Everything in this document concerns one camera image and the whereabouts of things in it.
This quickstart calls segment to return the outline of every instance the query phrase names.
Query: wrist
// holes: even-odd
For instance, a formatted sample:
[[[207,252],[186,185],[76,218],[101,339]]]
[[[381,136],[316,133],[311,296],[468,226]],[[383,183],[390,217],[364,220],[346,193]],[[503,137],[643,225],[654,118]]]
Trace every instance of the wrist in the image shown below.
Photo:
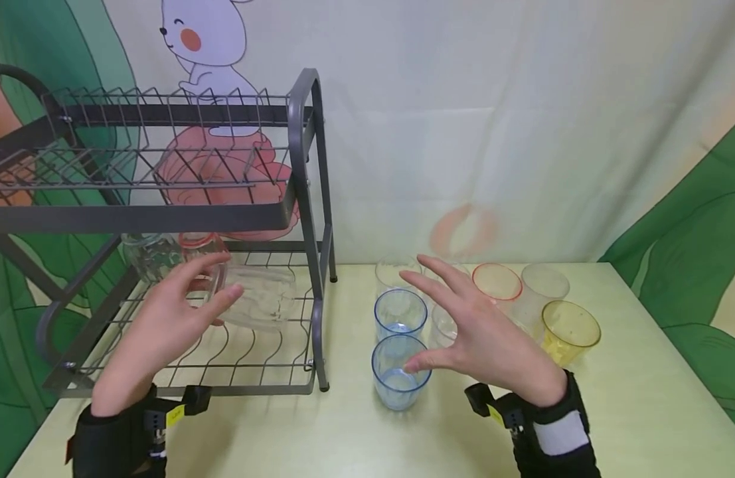
[[[152,377],[132,378],[107,368],[99,377],[91,395],[91,415],[95,417],[117,416],[126,408],[147,396]]]
[[[548,408],[562,401],[567,385],[566,372],[551,361],[542,372],[532,374],[522,390],[514,392],[537,408]]]

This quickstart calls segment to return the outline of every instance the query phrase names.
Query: right hand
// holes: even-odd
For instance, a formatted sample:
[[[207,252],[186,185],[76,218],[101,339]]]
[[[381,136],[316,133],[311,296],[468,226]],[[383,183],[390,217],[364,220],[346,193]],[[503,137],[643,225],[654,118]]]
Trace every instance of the right hand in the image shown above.
[[[527,402],[544,408],[564,397],[566,374],[542,348],[505,316],[470,277],[446,262],[429,256],[418,261],[447,283],[417,272],[400,275],[449,312],[457,323],[452,346],[423,351],[410,358],[410,373],[448,368],[475,380],[506,388]]]

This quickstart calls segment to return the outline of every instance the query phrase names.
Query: blue cup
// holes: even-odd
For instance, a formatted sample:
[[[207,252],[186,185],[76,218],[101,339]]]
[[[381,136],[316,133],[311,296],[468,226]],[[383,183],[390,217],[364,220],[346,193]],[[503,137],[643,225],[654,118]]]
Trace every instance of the blue cup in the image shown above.
[[[407,289],[388,290],[375,301],[378,341],[396,334],[417,338],[427,318],[426,302],[417,293]]]
[[[410,335],[392,335],[384,338],[372,351],[372,377],[383,404],[401,412],[412,407],[423,387],[431,378],[431,371],[404,372],[404,363],[426,346]]]

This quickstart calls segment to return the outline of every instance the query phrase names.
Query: white curtain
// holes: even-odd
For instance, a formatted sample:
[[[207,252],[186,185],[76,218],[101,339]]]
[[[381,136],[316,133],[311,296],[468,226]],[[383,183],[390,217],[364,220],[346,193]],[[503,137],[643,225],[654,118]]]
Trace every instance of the white curtain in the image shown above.
[[[339,262],[595,260],[735,122],[735,0],[235,6],[256,89],[320,72]],[[159,1],[106,7],[139,86],[186,80]]]

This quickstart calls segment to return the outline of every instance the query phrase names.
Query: yellow cup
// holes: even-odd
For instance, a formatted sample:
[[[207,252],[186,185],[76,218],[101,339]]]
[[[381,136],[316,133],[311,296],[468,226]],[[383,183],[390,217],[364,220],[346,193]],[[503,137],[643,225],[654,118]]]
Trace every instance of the yellow cup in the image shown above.
[[[567,301],[548,302],[542,309],[542,349],[559,366],[568,366],[602,339],[602,328],[584,308]]]

